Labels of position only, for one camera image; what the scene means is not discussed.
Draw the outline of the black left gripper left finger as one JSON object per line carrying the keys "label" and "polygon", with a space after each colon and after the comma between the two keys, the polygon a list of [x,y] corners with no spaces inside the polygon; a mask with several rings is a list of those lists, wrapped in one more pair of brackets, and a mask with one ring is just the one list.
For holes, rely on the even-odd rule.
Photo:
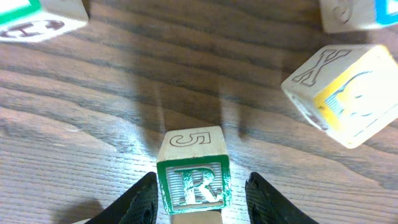
{"label": "black left gripper left finger", "polygon": [[87,224],[156,224],[158,186],[155,172],[148,172],[110,206]]}

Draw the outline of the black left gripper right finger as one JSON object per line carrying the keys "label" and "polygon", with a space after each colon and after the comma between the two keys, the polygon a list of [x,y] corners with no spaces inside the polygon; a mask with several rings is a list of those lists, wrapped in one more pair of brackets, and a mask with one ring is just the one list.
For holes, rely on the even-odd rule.
{"label": "black left gripper right finger", "polygon": [[257,172],[245,184],[251,224],[318,224]]}

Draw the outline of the green R block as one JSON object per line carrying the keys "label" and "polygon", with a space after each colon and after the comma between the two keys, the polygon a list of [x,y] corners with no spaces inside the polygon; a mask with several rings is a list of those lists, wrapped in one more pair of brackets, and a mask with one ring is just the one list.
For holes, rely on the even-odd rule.
{"label": "green R block", "polygon": [[157,158],[157,173],[169,215],[231,205],[229,154],[219,126],[166,132]]}

